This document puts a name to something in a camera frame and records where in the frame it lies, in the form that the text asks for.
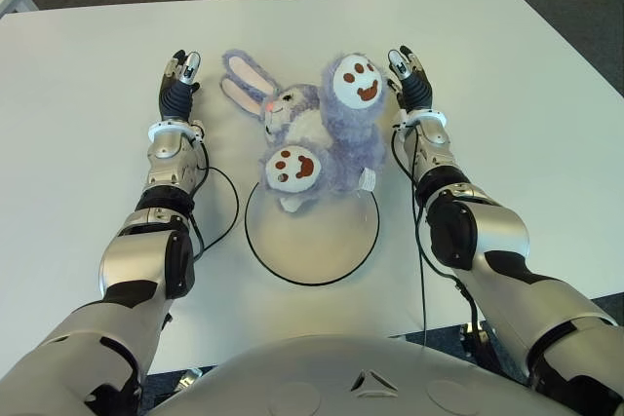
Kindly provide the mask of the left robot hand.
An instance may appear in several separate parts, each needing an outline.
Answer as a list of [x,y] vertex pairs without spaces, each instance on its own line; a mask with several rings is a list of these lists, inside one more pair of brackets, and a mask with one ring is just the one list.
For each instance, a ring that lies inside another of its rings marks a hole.
[[200,84],[195,76],[201,64],[198,52],[177,51],[163,72],[159,91],[159,112],[162,120],[187,122],[190,118],[193,95]]

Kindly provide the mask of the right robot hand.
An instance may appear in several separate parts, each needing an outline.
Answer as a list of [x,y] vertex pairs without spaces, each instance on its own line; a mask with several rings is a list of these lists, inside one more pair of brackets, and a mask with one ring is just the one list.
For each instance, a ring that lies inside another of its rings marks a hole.
[[387,79],[387,84],[395,94],[399,107],[410,113],[414,110],[430,110],[433,102],[432,86],[424,67],[416,54],[403,45],[398,50],[388,52],[390,71],[397,82]]

